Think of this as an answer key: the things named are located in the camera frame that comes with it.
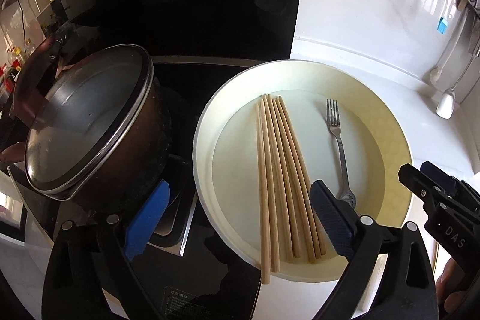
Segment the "person's right hand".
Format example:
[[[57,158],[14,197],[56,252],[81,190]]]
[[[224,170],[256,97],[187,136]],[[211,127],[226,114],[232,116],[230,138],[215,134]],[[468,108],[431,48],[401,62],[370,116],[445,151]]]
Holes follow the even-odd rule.
[[[464,277],[462,268],[450,258],[436,282],[437,300],[446,313],[453,313],[461,304],[465,292],[458,286]]]

